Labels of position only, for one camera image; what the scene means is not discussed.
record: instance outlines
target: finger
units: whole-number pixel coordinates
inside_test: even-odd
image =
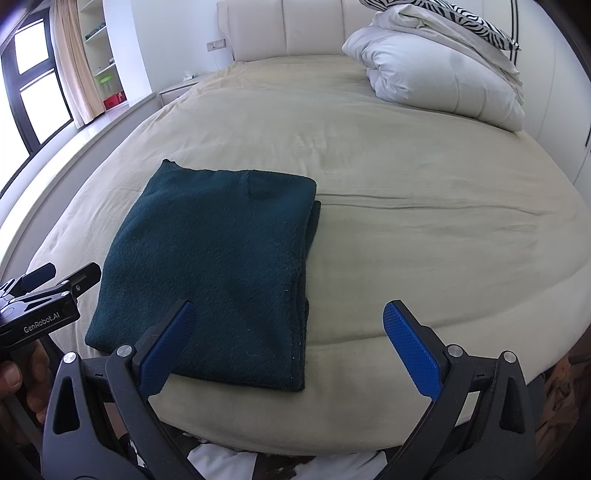
[[[39,413],[47,406],[49,394],[49,375],[46,375],[44,382],[33,384],[27,391],[27,405],[33,412]]]
[[[15,393],[22,384],[21,371],[14,362],[0,364],[0,398]]]
[[[0,426],[4,429],[9,436],[12,437],[12,431],[14,429],[14,422],[8,412],[8,409],[0,403]]]
[[[41,425],[45,425],[45,418],[47,417],[47,407],[45,407],[43,410],[41,410],[38,414],[37,414],[37,421],[41,424]]]
[[[41,383],[47,378],[49,357],[39,340],[35,341],[35,350],[31,354],[30,368],[35,381]]]

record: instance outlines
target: window frame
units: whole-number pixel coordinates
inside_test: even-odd
[[[29,152],[28,158],[18,167],[16,172],[12,175],[10,180],[7,181],[6,185],[2,186],[2,190],[0,191],[0,198],[4,195],[4,193],[8,190],[12,182],[17,178],[20,172],[22,172],[23,168],[27,166],[27,164],[37,155],[37,153],[45,146],[47,143],[51,141],[59,132],[61,132],[65,127],[67,127],[70,123],[73,122],[72,112],[70,111],[70,107],[66,101],[66,97],[64,96],[64,90],[61,86],[60,76],[57,73],[57,65],[56,65],[56,57],[53,50],[53,45],[51,44],[51,30],[50,30],[50,20],[49,20],[49,8],[40,10],[38,12],[34,12],[27,17],[27,19],[23,22],[23,24],[18,28],[18,31],[21,31],[27,28],[29,25],[39,22],[42,20],[44,23],[45,28],[45,41],[47,45],[47,54],[48,58],[39,62],[37,65],[31,67],[30,69],[24,71],[23,73],[19,73],[18,71],[18,63],[17,63],[17,52],[15,46],[14,37],[8,43],[6,49],[0,56],[0,61],[2,62],[2,74],[4,77],[4,85],[6,87],[6,93],[8,97],[8,104],[10,106],[10,110],[12,112],[12,116],[14,121],[17,125],[17,130],[21,135],[22,141],[25,145],[25,148]],[[31,124],[31,120],[27,114],[27,109],[25,109],[25,104],[22,101],[21,91],[20,89],[24,86],[30,84],[34,84],[37,81],[45,78],[50,73],[56,74],[57,84],[60,88],[61,97],[64,100],[64,104],[70,115],[70,119],[64,123],[60,128],[58,128],[55,132],[53,132],[49,138],[47,138],[43,143],[39,142],[37,138],[37,134],[33,129],[33,125]]]

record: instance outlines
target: wall outlet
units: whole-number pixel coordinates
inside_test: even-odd
[[[226,48],[225,38],[207,43],[207,51],[219,50],[220,48]]]

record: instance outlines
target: metal screw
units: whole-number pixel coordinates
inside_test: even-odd
[[[450,345],[447,347],[447,353],[451,356],[459,357],[464,354],[464,350],[462,350],[462,347],[459,345]]]
[[[117,355],[119,356],[128,356],[134,349],[131,348],[129,345],[121,345],[117,349]]]
[[[507,360],[510,364],[514,364],[517,361],[517,357],[513,352],[503,353],[503,358]]]
[[[76,353],[75,352],[68,352],[64,355],[64,362],[67,364],[71,364],[74,360],[76,360]]]

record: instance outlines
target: pillow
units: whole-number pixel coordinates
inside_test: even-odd
[[[522,129],[524,111],[513,88],[457,50],[411,33],[364,27],[349,37],[343,51],[368,68],[382,100]]]
[[[484,18],[465,10],[462,7],[446,2],[445,0],[359,0],[362,5],[378,10],[386,11],[393,5],[413,4],[423,7],[431,12],[441,15],[458,25],[470,30],[472,33],[484,38],[488,43],[500,50],[521,50],[519,44],[509,35],[497,28]]]

